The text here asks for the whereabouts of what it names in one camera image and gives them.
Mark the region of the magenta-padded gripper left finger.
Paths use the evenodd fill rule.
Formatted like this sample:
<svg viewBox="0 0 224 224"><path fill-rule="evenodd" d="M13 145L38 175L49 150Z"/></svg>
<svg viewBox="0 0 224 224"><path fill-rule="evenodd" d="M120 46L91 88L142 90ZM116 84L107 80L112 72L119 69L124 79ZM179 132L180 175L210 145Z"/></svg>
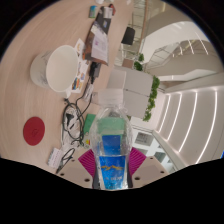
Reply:
<svg viewBox="0 0 224 224"><path fill-rule="evenodd" d="M84 188L93 188L96 164L91 149L75 151L58 176Z"/></svg>

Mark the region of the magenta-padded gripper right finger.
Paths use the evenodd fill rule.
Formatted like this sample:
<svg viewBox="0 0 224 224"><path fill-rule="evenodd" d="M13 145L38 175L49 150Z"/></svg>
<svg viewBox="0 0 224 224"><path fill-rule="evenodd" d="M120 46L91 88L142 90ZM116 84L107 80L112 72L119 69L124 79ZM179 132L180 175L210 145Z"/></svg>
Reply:
<svg viewBox="0 0 224 224"><path fill-rule="evenodd" d="M168 175L166 169L154 157L146 157L133 148L130 152L128 184L130 188L140 188Z"/></svg>

